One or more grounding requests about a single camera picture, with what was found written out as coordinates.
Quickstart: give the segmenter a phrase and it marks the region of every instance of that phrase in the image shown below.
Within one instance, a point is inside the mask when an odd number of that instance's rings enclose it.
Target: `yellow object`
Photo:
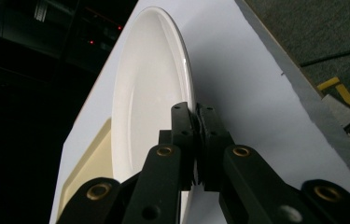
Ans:
[[[348,89],[340,82],[340,79],[337,77],[333,77],[319,85],[317,85],[317,88],[322,91],[325,90],[328,87],[334,86],[335,89],[337,89],[337,92],[341,95],[341,97],[346,101],[347,104],[350,105],[350,92]]]
[[[111,160],[111,119],[109,119],[64,182],[57,218],[85,182],[97,177],[113,178]]]
[[[322,84],[318,85],[317,88],[320,91],[322,91],[322,90],[324,90],[324,89],[326,89],[326,88],[328,88],[330,86],[333,86],[333,85],[335,85],[337,83],[340,83],[340,79],[337,78],[337,77],[334,77],[334,78],[332,78],[330,80],[327,80],[327,81],[323,82]]]
[[[350,105],[350,92],[348,89],[343,84],[337,85],[335,89],[337,89],[342,98]]]

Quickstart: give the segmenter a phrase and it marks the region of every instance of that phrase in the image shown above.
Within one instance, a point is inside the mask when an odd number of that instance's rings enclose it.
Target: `black metal bracket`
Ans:
[[[63,210],[64,223],[179,223],[180,192],[198,183],[219,192],[228,223],[350,223],[350,193],[326,180],[301,190],[280,178],[248,146],[235,145],[211,106],[172,107],[172,130],[160,131],[142,171],[123,183],[95,178]]]

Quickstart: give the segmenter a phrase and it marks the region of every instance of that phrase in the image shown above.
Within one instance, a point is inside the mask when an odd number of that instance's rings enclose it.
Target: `metal pin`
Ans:
[[[170,156],[172,155],[172,153],[173,153],[173,150],[169,147],[160,147],[157,150],[157,154],[159,156]]]
[[[342,198],[338,190],[332,187],[316,186],[314,187],[314,192],[319,198],[332,203],[336,203]]]
[[[87,198],[92,201],[98,201],[104,198],[111,190],[111,185],[108,183],[100,183],[90,187],[87,191]]]
[[[250,150],[244,147],[236,147],[232,150],[233,154],[239,157],[248,157],[250,156]]]

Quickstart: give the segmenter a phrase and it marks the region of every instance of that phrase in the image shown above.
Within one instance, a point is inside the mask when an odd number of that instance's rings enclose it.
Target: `dark background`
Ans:
[[[245,1],[313,85],[350,90],[350,0]],[[0,0],[0,223],[49,222],[63,142],[136,2]]]
[[[0,223],[49,223],[63,142],[135,4],[0,0]]]

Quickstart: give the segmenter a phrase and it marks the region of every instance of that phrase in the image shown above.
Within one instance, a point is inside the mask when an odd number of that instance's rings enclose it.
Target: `ceramic plate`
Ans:
[[[160,130],[171,129],[171,107],[194,110],[189,59],[180,33],[162,9],[148,7],[131,24],[120,55],[112,113],[114,178],[122,182],[142,170]],[[181,216],[190,198],[182,192]]]

